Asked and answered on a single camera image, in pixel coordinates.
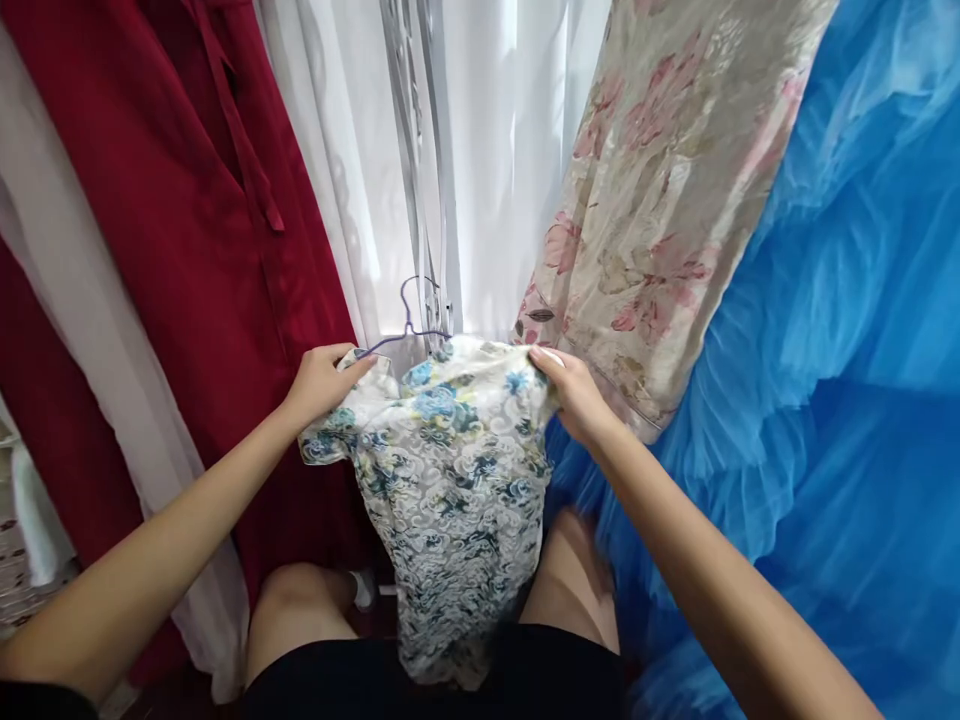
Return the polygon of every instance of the blue wire hanger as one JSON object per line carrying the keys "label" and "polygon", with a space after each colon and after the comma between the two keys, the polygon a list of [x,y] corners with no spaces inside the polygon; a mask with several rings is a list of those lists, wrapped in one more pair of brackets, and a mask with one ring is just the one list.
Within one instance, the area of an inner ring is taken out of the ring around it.
{"label": "blue wire hanger", "polygon": [[[411,336],[411,335],[416,336],[416,337],[423,337],[424,335],[439,335],[439,336],[442,337],[444,340],[449,340],[449,339],[450,339],[450,336],[449,336],[449,335],[447,335],[446,333],[440,332],[439,330],[423,330],[422,332],[417,332],[416,330],[413,329],[413,317],[412,317],[412,314],[411,314],[411,312],[410,312],[410,304],[407,302],[407,297],[406,297],[406,295],[403,294],[403,291],[406,289],[407,283],[410,282],[411,280],[416,280],[417,277],[418,277],[417,275],[413,275],[412,277],[408,277],[406,280],[403,281],[403,284],[400,286],[400,299],[403,300],[403,307],[404,307],[404,308],[406,309],[406,311],[407,311],[407,322],[406,322],[406,324],[403,326],[403,335],[394,335],[394,336],[392,336],[392,337],[386,337],[386,338],[384,338],[383,340],[381,340],[380,342],[378,342],[376,345],[374,345],[374,346],[373,346],[372,348],[370,348],[369,350],[364,350],[363,352],[359,353],[359,354],[357,355],[357,360],[362,360],[362,359],[365,358],[367,355],[372,354],[373,352],[375,352],[375,351],[377,350],[377,348],[382,347],[383,345],[386,345],[386,344],[392,343],[392,342],[396,342],[397,340],[403,340],[404,338],[406,338],[406,337],[408,337],[408,336]],[[428,283],[430,283],[431,285],[433,285],[433,286],[434,286],[435,288],[437,288],[438,290],[440,289],[440,286],[437,285],[437,284],[436,284],[433,280],[431,280],[430,278],[424,278],[424,280],[426,280]]]}

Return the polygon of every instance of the person's left hand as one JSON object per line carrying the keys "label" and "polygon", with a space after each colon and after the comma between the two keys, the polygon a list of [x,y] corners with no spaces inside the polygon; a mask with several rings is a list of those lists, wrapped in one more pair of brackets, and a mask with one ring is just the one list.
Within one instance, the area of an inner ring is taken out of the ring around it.
{"label": "person's left hand", "polygon": [[297,432],[343,402],[350,388],[376,364],[376,356],[368,355],[338,372],[337,362],[354,347],[351,343],[326,345],[303,354],[297,377],[280,406],[290,422],[299,428]]}

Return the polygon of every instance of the forearm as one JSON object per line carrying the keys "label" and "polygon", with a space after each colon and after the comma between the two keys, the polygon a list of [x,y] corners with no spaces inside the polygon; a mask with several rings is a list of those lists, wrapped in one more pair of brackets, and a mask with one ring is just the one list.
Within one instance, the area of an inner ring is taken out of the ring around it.
{"label": "forearm", "polygon": [[83,572],[0,649],[0,675],[113,689],[229,535],[299,428],[264,420],[162,512]]}
{"label": "forearm", "polygon": [[627,428],[613,422],[594,437],[594,458],[748,715],[879,716],[816,633]]}

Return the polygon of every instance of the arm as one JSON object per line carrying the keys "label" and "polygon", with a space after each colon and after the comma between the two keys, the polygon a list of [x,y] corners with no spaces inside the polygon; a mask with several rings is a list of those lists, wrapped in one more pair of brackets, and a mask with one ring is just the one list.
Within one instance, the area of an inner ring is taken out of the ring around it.
{"label": "arm", "polygon": [[375,359],[342,373],[352,346],[303,356],[286,400],[176,500],[68,585],[0,647],[0,677],[67,685],[103,700],[179,602],[314,418],[338,405]]}
{"label": "arm", "polygon": [[877,718],[846,668],[613,414],[586,365],[539,348],[560,419],[585,445],[643,539],[684,617],[751,717]]}

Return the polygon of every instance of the blue tulle skirt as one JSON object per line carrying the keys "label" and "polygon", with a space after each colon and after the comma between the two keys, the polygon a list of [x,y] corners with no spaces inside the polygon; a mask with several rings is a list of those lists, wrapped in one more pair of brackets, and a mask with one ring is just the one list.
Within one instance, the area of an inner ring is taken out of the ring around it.
{"label": "blue tulle skirt", "polygon": [[[637,717],[739,715],[587,453]],[[960,3],[841,0],[654,452],[888,717],[960,717]]]}

